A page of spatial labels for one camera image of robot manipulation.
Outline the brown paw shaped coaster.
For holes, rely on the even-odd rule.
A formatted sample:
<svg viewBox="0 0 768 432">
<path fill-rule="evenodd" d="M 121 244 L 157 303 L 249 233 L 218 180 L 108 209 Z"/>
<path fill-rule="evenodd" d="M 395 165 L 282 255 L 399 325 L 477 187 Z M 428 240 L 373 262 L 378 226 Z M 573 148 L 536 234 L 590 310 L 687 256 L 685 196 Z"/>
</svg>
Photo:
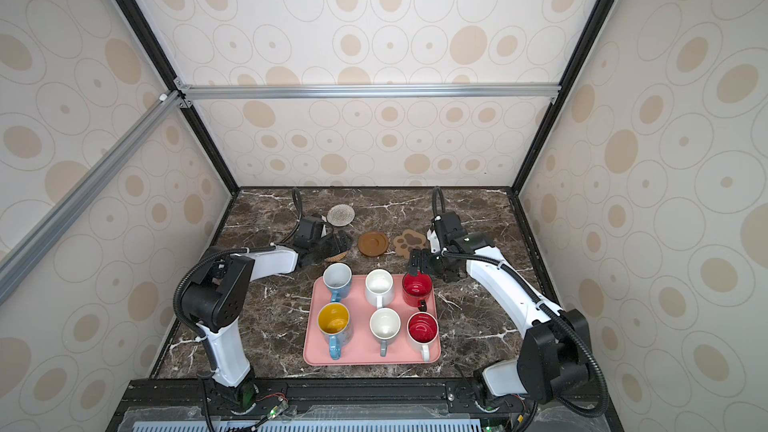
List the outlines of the brown paw shaped coaster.
<svg viewBox="0 0 768 432">
<path fill-rule="evenodd" d="M 414 249 L 428 249 L 429 243 L 426 236 L 412 229 L 404 230 L 393 240 L 395 254 L 408 259 Z"/>
</svg>

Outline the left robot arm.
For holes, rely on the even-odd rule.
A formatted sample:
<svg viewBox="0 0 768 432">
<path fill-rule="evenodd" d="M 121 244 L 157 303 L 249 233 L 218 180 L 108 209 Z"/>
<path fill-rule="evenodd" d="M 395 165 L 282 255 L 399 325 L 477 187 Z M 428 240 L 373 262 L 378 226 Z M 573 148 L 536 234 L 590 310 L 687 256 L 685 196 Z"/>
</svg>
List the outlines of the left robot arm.
<svg viewBox="0 0 768 432">
<path fill-rule="evenodd" d="M 292 190 L 292 200 L 298 219 L 283 240 L 258 248 L 212 246 L 174 292 L 174 314 L 203 344 L 213 389 L 239 409 L 255 403 L 258 392 L 238 326 L 249 284 L 309 265 L 338 262 L 352 245 L 348 233 L 321 216 L 304 213 L 297 188 Z"/>
</svg>

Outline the multicolour woven round coaster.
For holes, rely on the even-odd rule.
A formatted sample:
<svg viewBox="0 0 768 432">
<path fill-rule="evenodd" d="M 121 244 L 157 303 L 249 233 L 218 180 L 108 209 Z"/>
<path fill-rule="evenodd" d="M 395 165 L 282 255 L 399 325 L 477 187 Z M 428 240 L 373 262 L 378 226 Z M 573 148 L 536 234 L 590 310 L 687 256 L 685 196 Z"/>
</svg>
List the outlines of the multicolour woven round coaster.
<svg viewBox="0 0 768 432">
<path fill-rule="evenodd" d="M 355 211 L 348 204 L 335 205 L 327 213 L 327 221 L 334 227 L 345 227 L 351 224 L 354 218 Z"/>
</svg>

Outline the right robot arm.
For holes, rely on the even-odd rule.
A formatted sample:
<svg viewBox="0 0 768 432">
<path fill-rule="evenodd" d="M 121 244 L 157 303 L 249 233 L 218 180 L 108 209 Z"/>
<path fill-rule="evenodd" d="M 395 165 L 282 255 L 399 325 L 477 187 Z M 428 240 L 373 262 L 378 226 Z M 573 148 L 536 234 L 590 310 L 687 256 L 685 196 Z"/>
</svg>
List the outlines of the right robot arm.
<svg viewBox="0 0 768 432">
<path fill-rule="evenodd" d="M 428 246 L 411 252 L 408 277 L 475 280 L 510 317 L 523 339 L 517 358 L 476 372 L 470 383 L 477 404 L 495 409 L 505 397 L 517 395 L 524 406 L 557 400 L 583 417 L 605 414 L 610 405 L 608 384 L 592 352 L 584 315 L 564 310 L 539 293 L 490 238 L 469 232 L 458 214 L 446 209 L 440 188 L 433 189 L 431 202 Z"/>
</svg>

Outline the woven rattan round coaster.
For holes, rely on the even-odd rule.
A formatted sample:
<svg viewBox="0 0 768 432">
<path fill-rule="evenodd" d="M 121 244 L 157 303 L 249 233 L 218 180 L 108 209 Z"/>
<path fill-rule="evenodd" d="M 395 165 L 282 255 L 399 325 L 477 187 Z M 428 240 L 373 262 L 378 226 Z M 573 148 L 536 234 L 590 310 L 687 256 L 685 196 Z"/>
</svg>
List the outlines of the woven rattan round coaster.
<svg viewBox="0 0 768 432">
<path fill-rule="evenodd" d="M 324 261 L 325 261 L 326 263 L 337 263 L 337 262 L 341 262 L 341 261 L 342 261 L 342 260 L 343 260 L 343 259 L 344 259 L 344 258 L 347 256 L 347 254 L 348 254 L 348 252 L 347 252 L 347 251 L 344 251 L 344 252 L 341 252 L 341 253 L 339 253 L 339 254 L 333 255 L 333 256 L 331 256 L 331 257 L 327 257 L 327 258 L 325 258 L 325 259 L 324 259 Z"/>
</svg>

